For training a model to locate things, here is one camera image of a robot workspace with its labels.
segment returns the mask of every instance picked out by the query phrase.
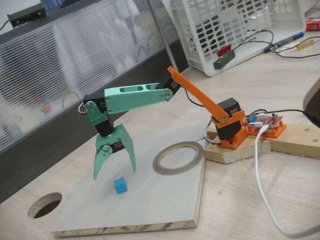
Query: table surface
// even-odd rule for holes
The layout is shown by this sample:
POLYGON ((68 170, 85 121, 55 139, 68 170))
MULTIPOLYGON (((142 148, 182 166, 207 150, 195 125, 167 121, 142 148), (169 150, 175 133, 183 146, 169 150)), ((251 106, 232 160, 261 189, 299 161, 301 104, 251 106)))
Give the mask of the table surface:
MULTIPOLYGON (((308 32, 304 38, 319 35, 319 32, 308 32)), ((318 41, 291 54, 317 53, 319 45, 318 41)), ((287 59, 268 53, 214 77, 191 68, 183 74, 216 103, 232 97, 246 113, 260 108, 269 111, 302 109, 305 94, 320 76, 319 59, 320 56, 287 59)), ((285 112, 283 116, 286 123, 311 125, 299 112, 285 112)), ((136 138, 209 120, 208 111, 189 102, 185 91, 180 90, 170 102, 131 110, 115 125, 124 124, 131 137, 136 138)), ((53 225, 94 162, 95 139, 88 140, 0 205, 1 240, 55 239, 51 233, 53 225), (54 192, 62 194, 59 206, 43 217, 29 218, 27 213, 31 205, 54 192)), ((261 184, 279 223, 289 232, 320 223, 320 161, 283 153, 266 154, 259 160, 261 184)), ((207 161, 197 228, 81 237, 81 240, 106 239, 287 238, 271 222, 256 184, 254 159, 249 158, 228 165, 207 161)), ((320 233, 304 239, 318 240, 320 233)))

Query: blue marker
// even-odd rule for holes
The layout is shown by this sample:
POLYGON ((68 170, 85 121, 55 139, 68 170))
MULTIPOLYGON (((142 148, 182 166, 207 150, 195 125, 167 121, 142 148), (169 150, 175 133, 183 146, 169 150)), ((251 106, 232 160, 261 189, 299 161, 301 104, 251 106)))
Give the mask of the blue marker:
POLYGON ((270 52, 270 51, 274 51, 275 49, 280 48, 280 47, 282 47, 283 45, 286 45, 286 44, 288 44, 288 43, 291 43, 291 42, 293 42, 293 41, 296 40, 296 39, 302 38, 304 35, 305 35, 304 32, 299 32, 299 33, 297 33, 296 35, 293 35, 293 36, 291 36, 291 37, 288 37, 288 38, 285 39, 285 40, 282 40, 282 41, 279 41, 279 42, 273 44, 275 47, 273 47, 273 46, 266 47, 266 48, 264 49, 264 53, 266 54, 266 53, 268 53, 268 52, 270 52))

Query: orange arm bracket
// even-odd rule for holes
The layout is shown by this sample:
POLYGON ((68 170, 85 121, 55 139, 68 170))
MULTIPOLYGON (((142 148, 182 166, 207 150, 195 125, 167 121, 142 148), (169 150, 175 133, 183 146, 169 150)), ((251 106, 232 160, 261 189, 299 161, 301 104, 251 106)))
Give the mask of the orange arm bracket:
POLYGON ((212 101, 207 95, 205 95, 199 88, 197 88, 188 79, 182 76, 173 67, 169 66, 167 69, 171 73, 171 77, 174 81, 180 84, 184 89, 195 96, 202 105, 212 114, 212 121, 218 127, 222 128, 236 121, 242 120, 246 115, 244 110, 235 112, 230 117, 220 106, 218 106, 214 101, 212 101))

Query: plastic crate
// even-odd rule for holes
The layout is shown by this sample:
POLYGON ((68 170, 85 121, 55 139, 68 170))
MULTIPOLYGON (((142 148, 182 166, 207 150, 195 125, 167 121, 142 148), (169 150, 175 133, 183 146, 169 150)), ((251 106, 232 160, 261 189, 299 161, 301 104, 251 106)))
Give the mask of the plastic crate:
MULTIPOLYGON (((171 0, 170 10, 189 66, 208 76, 261 54, 267 43, 247 43, 235 50, 235 58, 225 67, 213 66, 218 50, 227 45, 234 49, 256 31, 272 31, 276 43, 306 30, 300 0, 171 0)), ((254 37, 272 39, 269 32, 254 37)))

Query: green component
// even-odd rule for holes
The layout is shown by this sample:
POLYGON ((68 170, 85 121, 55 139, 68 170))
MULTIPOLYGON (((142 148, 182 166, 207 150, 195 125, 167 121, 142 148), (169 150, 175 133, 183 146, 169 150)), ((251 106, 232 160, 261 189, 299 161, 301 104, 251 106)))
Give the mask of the green component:
POLYGON ((170 101, 174 95, 168 88, 156 89, 159 83, 122 86, 104 90, 109 114, 121 113, 139 107, 170 101))
POLYGON ((135 150, 134 150, 134 142, 132 141, 125 127, 121 124, 114 128, 114 132, 111 135, 106 137, 102 137, 98 135, 96 137, 96 142, 95 142, 96 154, 94 159, 94 172, 93 172, 94 180, 96 180, 104 161, 107 160, 107 158, 113 153, 113 150, 111 148, 112 144, 115 144, 114 145, 115 148, 122 147, 122 145, 124 146, 124 148, 126 149, 126 151, 130 156, 133 172, 136 171, 136 157, 135 157, 135 150))
POLYGON ((97 107, 96 103, 93 101, 88 101, 84 105, 84 109, 86 111, 87 116, 89 117, 90 123, 93 126, 96 126, 106 120, 108 120, 108 117, 106 114, 102 114, 97 107))

